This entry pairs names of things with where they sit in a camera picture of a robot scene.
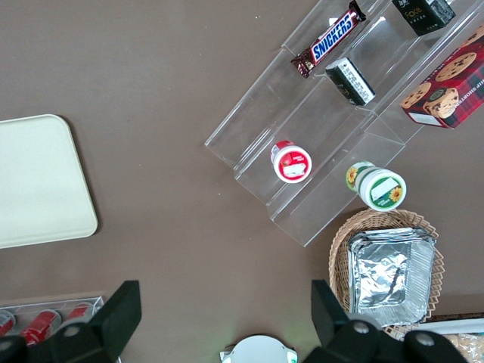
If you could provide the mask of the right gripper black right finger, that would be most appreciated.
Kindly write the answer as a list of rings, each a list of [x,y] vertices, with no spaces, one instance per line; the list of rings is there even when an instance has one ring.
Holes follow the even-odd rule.
[[[460,362],[461,354],[443,336],[426,330],[395,340],[374,324],[350,319],[328,282],[313,280],[312,322],[320,346],[305,362]]]

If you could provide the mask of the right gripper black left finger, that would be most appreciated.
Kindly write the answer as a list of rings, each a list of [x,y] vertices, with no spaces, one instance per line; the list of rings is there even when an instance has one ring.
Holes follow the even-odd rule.
[[[141,321],[137,280],[90,299],[1,309],[2,362],[117,362]]]

